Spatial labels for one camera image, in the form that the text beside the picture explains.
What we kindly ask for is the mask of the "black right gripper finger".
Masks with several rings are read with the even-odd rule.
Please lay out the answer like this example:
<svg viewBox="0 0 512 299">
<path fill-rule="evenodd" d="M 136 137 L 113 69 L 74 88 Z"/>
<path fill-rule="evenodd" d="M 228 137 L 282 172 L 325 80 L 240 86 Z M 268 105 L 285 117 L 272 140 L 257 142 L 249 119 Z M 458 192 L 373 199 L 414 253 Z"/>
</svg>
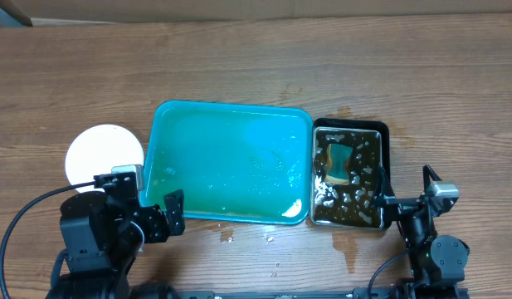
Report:
<svg viewBox="0 0 512 299">
<path fill-rule="evenodd" d="M 422 167 L 423 177 L 423 192 L 427 195 L 433 195 L 436 193 L 436 182 L 441 181 L 441 178 L 436 174 L 433 168 L 429 164 L 425 164 Z"/>
<path fill-rule="evenodd" d="M 388 173 L 380 165 L 376 174 L 375 188 L 372 194 L 372 204 L 374 206 L 386 206 L 393 202 L 395 194 Z"/>
</svg>

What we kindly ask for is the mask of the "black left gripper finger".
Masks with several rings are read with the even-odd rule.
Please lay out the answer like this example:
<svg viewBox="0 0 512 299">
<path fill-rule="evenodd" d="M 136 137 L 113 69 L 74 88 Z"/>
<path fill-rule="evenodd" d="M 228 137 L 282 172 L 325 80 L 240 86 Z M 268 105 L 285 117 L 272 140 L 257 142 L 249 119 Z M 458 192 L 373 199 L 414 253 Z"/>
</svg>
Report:
<svg viewBox="0 0 512 299">
<path fill-rule="evenodd" d="M 96 189 L 103 189 L 110 202 L 137 203 L 139 191 L 135 182 L 125 174 L 100 174 L 94 177 Z"/>
<path fill-rule="evenodd" d="M 163 196 L 165 204 L 165 218 L 168 223 L 170 236 L 180 236 L 185 230 L 185 217 L 183 212 L 184 193 L 181 189 Z"/>
</svg>

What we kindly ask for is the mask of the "pink plate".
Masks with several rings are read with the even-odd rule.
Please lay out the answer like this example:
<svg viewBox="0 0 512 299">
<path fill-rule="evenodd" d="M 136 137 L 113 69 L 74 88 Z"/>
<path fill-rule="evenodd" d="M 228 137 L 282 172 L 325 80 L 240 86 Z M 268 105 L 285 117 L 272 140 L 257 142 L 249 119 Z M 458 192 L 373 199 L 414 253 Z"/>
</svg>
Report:
<svg viewBox="0 0 512 299">
<path fill-rule="evenodd" d="M 95 175 L 134 171 L 143 189 L 144 150 L 137 137 L 118 125 L 97 125 L 85 130 L 66 153 L 65 172 L 71 185 L 93 180 Z"/>
</svg>

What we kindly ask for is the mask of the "green yellow sponge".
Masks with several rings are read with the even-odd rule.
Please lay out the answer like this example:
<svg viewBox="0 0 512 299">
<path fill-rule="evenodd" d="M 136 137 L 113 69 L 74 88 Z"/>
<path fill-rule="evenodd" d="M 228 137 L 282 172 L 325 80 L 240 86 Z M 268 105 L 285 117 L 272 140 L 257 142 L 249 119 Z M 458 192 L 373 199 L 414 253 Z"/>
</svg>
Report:
<svg viewBox="0 0 512 299">
<path fill-rule="evenodd" d="M 327 154 L 324 181 L 329 184 L 349 184 L 349 159 L 352 148 L 346 145 L 330 144 Z"/>
</svg>

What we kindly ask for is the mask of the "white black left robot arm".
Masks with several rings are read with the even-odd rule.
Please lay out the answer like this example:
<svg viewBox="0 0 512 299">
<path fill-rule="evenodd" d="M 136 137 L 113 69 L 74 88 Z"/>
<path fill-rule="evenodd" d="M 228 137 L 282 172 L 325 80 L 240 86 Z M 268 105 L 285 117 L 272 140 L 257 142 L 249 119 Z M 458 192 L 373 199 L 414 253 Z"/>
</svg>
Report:
<svg viewBox="0 0 512 299">
<path fill-rule="evenodd" d="M 129 270 L 146 243 L 164 243 L 183 234 L 183 191 L 163 196 L 164 205 L 144 207 L 136 172 L 94 177 L 94 190 L 61 205 L 65 249 L 51 273 L 54 299 L 163 298 L 178 294 L 167 283 L 130 286 Z"/>
</svg>

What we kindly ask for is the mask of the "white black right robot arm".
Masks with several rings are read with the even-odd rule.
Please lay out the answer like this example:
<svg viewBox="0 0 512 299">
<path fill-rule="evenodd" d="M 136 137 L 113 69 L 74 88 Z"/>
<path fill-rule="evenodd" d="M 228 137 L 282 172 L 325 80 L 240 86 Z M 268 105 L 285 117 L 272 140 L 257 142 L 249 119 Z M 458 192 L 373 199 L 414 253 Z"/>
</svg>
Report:
<svg viewBox="0 0 512 299">
<path fill-rule="evenodd" d="M 373 206 L 383 210 L 383 218 L 395 222 L 405 251 L 380 266 L 367 286 L 369 298 L 467 298 L 468 291 L 457 287 L 465 279 L 469 246 L 459 238 L 440 235 L 434 218 L 448 213 L 460 191 L 446 182 L 428 164 L 422 168 L 423 191 L 416 198 L 395 197 L 384 167 L 377 171 Z M 400 278 L 392 287 L 373 288 L 378 275 L 402 257 L 409 259 L 412 276 Z"/>
</svg>

